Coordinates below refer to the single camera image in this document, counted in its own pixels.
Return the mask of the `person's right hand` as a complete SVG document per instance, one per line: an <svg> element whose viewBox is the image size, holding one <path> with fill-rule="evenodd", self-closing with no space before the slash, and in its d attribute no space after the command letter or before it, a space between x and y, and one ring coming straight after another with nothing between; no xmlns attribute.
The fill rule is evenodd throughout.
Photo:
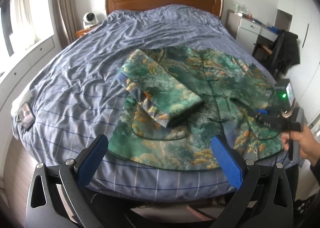
<svg viewBox="0 0 320 228"><path fill-rule="evenodd" d="M307 125L303 126L302 132L283 132L281 133L281 141L283 149L289 149L289 139L297 141L300 145L300 156L310 161L311 166L315 166L319 161L319 143L313 137L310 128Z"/></svg>

